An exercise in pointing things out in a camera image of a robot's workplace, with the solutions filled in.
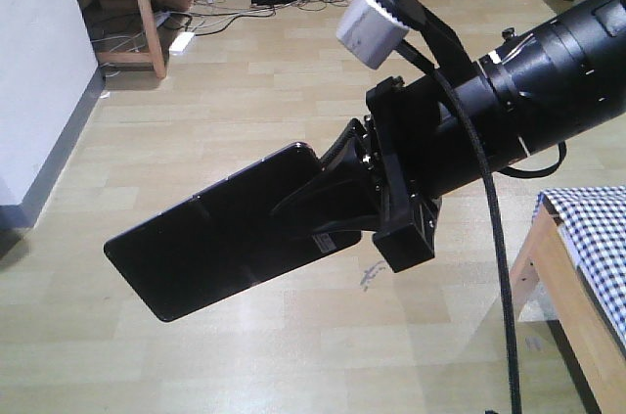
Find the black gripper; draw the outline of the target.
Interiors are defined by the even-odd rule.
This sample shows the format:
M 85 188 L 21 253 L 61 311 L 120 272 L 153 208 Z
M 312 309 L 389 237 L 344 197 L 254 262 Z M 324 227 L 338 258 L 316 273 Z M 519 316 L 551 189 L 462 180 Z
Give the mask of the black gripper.
M 431 77 L 410 84 L 389 77 L 367 92 L 366 105 L 374 146 L 370 131 L 352 118 L 320 158 L 322 172 L 274 206 L 271 217 L 301 236 L 376 231 L 376 248 L 401 272 L 434 257 L 441 198 L 478 179 L 478 161 L 449 96 Z

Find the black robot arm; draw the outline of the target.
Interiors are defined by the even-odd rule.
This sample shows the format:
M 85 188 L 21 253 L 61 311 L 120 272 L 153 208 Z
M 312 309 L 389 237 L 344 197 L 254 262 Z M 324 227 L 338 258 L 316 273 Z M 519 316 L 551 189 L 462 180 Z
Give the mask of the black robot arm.
M 441 197 L 480 175 L 464 118 L 489 168 L 512 174 L 625 110 L 625 0 L 585 0 L 477 61 L 418 0 L 353 0 L 336 35 L 370 68 L 397 52 L 423 75 L 371 89 L 369 117 L 271 215 L 299 235 L 370 230 L 395 271 L 433 257 Z

